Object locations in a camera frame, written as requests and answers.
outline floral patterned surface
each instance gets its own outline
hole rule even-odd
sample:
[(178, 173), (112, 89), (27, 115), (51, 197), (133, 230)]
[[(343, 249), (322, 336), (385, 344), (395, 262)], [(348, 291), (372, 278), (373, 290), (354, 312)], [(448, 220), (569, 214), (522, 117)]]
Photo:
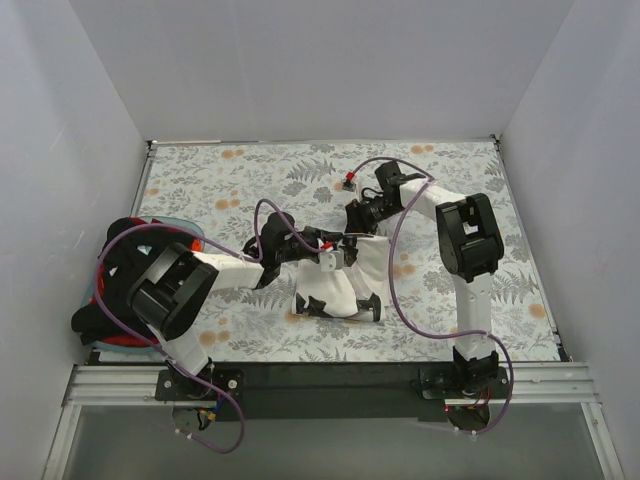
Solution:
[[(494, 332), (515, 360), (558, 360), (492, 143), (164, 146), (150, 169), (139, 214), (191, 220), (209, 238), (236, 249), (253, 235), (253, 209), (262, 197), (291, 213), (298, 228), (341, 230), (346, 224), (344, 205), (353, 193), (342, 191), (340, 181), (373, 156), (411, 161), (430, 171), (444, 188), (489, 196), (505, 243), (494, 282)], [(365, 186), (376, 186), (374, 168), (367, 166), (359, 175)], [(261, 222), (269, 213), (265, 207)], [(410, 213), (394, 260), (396, 289), (409, 318), (423, 330), (454, 331), (455, 295), (440, 263), (435, 224)], [(414, 335), (391, 307), (381, 324), (293, 315), (294, 282), (295, 266), (285, 265), (266, 289), (213, 292), (195, 327), (210, 356), (216, 361), (451, 359), (451, 342)]]

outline cloth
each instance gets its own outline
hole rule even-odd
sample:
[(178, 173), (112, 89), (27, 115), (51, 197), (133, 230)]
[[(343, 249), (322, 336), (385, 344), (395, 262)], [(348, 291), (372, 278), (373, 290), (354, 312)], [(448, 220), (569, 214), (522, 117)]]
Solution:
[(361, 237), (354, 250), (355, 262), (332, 272), (323, 272), (311, 260), (298, 262), (292, 311), (364, 322), (384, 320), (389, 305), (389, 239)]

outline leaf pattern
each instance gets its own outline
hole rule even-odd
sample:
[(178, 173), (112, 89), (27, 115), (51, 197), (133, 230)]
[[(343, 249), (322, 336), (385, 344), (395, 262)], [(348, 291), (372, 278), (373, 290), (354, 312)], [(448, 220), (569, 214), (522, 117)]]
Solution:
[(329, 203), (332, 196), (331, 191), (327, 187), (316, 188), (316, 191), (313, 193), (313, 198), (320, 203)]
[[(493, 331), (518, 360), (558, 360), (526, 240), (489, 142), (161, 146), (139, 214), (191, 220), (209, 238), (235, 250), (253, 236), (254, 205), (263, 197), (291, 213), (300, 229), (340, 230), (346, 223), (344, 205), (354, 198), (339, 188), (340, 181), (374, 156), (408, 160), (429, 170), (444, 188), (489, 196), (505, 243), (505, 258), (494, 277)], [(363, 169), (363, 186), (377, 186), (376, 167)], [(269, 213), (265, 207), (260, 220)], [(381, 232), (388, 235), (396, 221), (385, 222)], [(394, 265), (400, 304), (411, 321), (434, 333), (453, 331), (453, 283), (440, 261), (433, 222), (414, 212), (407, 215)], [(215, 342), (206, 347), (215, 361), (451, 359), (451, 342), (413, 334), (391, 307), (381, 324), (293, 315), (295, 273), (295, 264), (286, 264), (265, 289), (211, 292), (196, 329), (215, 334), (209, 335)]]

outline white wall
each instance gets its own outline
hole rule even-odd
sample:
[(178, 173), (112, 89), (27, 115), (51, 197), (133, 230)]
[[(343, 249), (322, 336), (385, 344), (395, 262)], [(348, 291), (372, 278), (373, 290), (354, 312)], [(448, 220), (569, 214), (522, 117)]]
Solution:
[(0, 477), (40, 478), (104, 231), (144, 143), (67, 0), (0, 2)]
[(501, 133), (573, 0), (71, 0), (146, 139)]
[(640, 2), (576, 0), (504, 134), (554, 317), (640, 478)]

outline black joint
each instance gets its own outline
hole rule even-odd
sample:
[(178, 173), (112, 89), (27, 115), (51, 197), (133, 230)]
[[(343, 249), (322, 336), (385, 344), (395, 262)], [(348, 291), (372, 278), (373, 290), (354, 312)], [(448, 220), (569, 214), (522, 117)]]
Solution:
[(351, 180), (343, 180), (342, 190), (346, 190), (347, 192), (355, 192), (356, 184), (353, 183)]
[(398, 162), (385, 162), (375, 170), (376, 179), (380, 188), (384, 190), (386, 187), (392, 184), (395, 177), (401, 177), (402, 172), (398, 166)]
[(217, 276), (213, 266), (174, 243), (131, 287), (127, 304), (165, 340), (173, 340), (193, 325)]
[(498, 353), (495, 351), (485, 358), (466, 360), (453, 347), (453, 364), (458, 371), (459, 388), (464, 392), (481, 392), (491, 380), (498, 378)]
[[(472, 282), (494, 273), (504, 256), (504, 244), (489, 198), (482, 194), (436, 206), (440, 257), (450, 273)], [(465, 224), (475, 227), (467, 233)]]

